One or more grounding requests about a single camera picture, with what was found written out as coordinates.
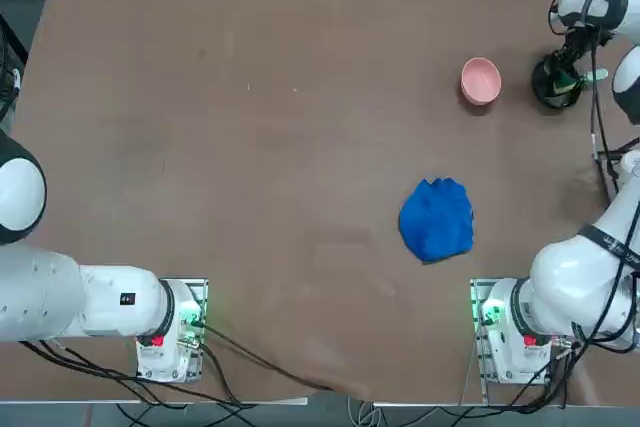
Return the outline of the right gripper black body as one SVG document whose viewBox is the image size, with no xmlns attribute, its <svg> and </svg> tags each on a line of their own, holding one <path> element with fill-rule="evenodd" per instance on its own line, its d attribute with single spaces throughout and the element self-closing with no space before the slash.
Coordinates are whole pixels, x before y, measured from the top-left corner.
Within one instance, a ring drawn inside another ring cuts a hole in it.
<svg viewBox="0 0 640 427">
<path fill-rule="evenodd" d="M 573 65 L 593 48 L 605 46 L 613 35 L 600 28 L 571 28 L 565 32 L 558 58 L 561 65 Z"/>
</svg>

